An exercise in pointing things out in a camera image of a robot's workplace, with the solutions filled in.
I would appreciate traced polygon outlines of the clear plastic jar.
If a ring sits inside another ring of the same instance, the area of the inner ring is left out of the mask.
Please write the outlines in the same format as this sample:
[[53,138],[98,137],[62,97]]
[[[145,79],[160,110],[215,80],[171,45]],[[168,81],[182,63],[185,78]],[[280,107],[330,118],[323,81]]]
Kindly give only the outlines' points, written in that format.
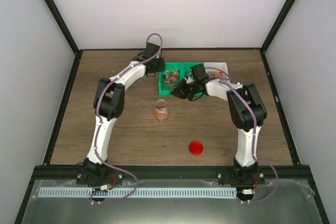
[[167,102],[163,99],[158,99],[154,105],[155,117],[158,121],[164,122],[168,119],[168,106]]

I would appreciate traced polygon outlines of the white candy bin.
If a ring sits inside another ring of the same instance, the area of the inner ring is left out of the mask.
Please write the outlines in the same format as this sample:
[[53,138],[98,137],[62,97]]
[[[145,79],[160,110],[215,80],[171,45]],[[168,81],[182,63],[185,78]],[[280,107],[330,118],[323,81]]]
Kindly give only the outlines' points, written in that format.
[[228,68],[225,62],[205,62],[204,67],[210,77],[229,80]]

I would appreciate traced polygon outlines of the red jar lid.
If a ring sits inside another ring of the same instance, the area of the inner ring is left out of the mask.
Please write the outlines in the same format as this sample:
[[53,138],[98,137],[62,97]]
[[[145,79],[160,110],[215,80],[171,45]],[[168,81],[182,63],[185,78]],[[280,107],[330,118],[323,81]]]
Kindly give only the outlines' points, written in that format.
[[200,155],[203,152],[203,145],[199,141],[192,141],[188,146],[188,150],[193,155]]

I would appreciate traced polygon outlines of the green plastic scoop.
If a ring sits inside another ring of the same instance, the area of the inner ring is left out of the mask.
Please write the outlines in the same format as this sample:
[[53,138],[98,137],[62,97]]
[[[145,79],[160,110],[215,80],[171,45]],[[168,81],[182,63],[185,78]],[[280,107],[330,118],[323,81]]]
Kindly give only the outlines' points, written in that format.
[[180,71],[175,69],[165,70],[163,73],[163,85],[169,91],[173,91],[180,81]]

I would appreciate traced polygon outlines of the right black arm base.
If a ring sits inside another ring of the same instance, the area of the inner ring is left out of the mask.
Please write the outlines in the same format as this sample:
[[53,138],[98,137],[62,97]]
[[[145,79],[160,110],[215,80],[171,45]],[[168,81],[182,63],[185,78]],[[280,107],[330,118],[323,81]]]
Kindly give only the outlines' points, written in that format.
[[221,166],[216,168],[216,175],[218,183],[221,185],[231,186],[251,186],[255,182],[257,184],[264,184],[265,180],[260,177],[261,169],[258,167],[258,163],[254,162],[247,167],[240,166],[234,161],[233,166]]

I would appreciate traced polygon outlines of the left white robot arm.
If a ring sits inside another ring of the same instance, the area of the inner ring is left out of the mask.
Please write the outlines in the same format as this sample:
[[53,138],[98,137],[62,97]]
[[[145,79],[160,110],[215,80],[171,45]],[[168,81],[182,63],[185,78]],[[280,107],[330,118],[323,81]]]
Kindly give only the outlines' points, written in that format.
[[137,54],[125,69],[111,78],[99,80],[93,103],[96,114],[95,130],[85,159],[85,165],[94,166],[88,176],[95,184],[102,184],[107,178],[107,170],[100,165],[108,159],[111,132],[124,110],[125,92],[140,78],[164,69],[161,47],[148,42],[145,50]]

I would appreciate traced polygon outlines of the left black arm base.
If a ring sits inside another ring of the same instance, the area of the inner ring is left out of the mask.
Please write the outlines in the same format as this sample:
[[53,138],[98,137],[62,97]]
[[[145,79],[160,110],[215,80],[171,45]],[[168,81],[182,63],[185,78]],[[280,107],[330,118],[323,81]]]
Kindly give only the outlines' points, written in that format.
[[86,158],[80,165],[77,184],[98,187],[105,184],[120,185],[124,172],[108,167],[105,164],[93,163]]

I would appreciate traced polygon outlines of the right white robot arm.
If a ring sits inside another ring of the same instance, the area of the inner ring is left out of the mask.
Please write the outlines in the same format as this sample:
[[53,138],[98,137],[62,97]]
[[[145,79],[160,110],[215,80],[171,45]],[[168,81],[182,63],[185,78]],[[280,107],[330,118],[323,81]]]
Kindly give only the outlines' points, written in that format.
[[266,107],[256,86],[253,83],[231,83],[224,70],[200,63],[191,66],[190,72],[175,85],[171,95],[194,101],[198,93],[228,102],[231,120],[238,129],[233,177],[238,183],[248,182],[257,170],[258,135],[267,118]]

